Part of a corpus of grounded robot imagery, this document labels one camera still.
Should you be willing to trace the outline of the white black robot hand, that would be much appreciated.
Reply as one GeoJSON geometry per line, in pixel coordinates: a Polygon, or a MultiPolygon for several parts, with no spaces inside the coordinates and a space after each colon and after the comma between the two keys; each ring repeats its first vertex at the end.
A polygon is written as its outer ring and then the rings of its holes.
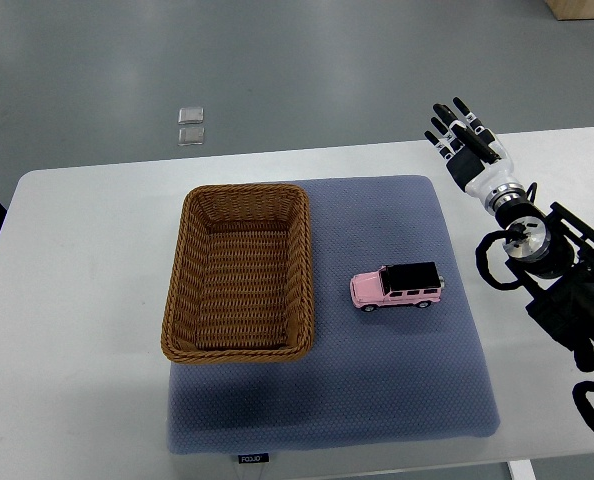
{"type": "Polygon", "coordinates": [[[524,198],[514,164],[498,137],[458,97],[453,105],[433,105],[432,130],[424,132],[458,188],[495,214],[511,200],[524,198]]]}

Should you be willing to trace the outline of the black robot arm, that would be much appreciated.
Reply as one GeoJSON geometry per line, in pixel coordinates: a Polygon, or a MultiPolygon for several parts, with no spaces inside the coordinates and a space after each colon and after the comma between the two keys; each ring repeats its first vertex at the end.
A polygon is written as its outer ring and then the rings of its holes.
{"type": "Polygon", "coordinates": [[[504,202],[494,217],[500,229],[476,248],[480,276],[497,290],[525,289],[532,296],[528,315],[573,353],[580,371],[594,371],[594,230],[559,203],[544,214],[524,195],[504,202]],[[511,282],[489,270],[487,251],[497,240],[504,241],[511,282]]]}

